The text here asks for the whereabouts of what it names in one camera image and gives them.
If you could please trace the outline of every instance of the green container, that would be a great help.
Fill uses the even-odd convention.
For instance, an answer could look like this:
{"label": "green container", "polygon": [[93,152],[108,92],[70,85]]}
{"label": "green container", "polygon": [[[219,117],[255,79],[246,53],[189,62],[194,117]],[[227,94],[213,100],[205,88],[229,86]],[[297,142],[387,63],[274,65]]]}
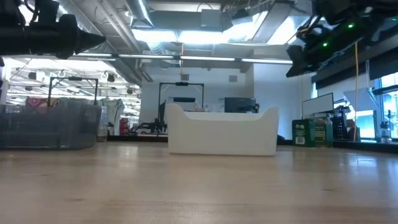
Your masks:
{"label": "green container", "polygon": [[315,115],[315,146],[333,147],[333,123],[328,114]]}
{"label": "green container", "polygon": [[292,121],[293,145],[315,147],[315,122],[313,119]]}

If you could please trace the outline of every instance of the clear plastic bin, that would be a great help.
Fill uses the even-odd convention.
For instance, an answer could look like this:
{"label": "clear plastic bin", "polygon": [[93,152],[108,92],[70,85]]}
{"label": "clear plastic bin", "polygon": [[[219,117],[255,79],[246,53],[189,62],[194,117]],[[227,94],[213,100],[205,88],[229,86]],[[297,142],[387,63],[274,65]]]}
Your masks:
{"label": "clear plastic bin", "polygon": [[92,147],[100,116],[100,106],[72,100],[54,108],[0,105],[0,148]]}

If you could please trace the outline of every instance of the computer monitor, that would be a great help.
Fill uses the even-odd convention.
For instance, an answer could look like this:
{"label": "computer monitor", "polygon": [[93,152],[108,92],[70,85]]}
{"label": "computer monitor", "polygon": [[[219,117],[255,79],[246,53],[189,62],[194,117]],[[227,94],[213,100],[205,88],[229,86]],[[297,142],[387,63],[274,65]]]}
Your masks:
{"label": "computer monitor", "polygon": [[226,97],[224,100],[225,113],[255,113],[255,98]]}

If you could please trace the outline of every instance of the bottle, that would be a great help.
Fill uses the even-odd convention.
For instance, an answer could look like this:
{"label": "bottle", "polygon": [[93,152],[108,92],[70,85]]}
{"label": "bottle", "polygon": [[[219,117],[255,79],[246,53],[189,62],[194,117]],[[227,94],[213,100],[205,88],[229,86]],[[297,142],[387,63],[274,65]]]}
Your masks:
{"label": "bottle", "polygon": [[389,122],[382,122],[380,125],[381,128],[381,143],[383,144],[391,144],[391,130],[389,126]]}

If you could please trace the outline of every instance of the black monitor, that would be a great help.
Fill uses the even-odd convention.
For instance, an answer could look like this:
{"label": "black monitor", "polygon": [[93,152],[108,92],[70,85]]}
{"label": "black monitor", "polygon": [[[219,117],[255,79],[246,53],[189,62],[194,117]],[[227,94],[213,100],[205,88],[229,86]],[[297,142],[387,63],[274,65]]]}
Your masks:
{"label": "black monitor", "polygon": [[224,103],[225,113],[255,113],[255,98],[226,97]]}

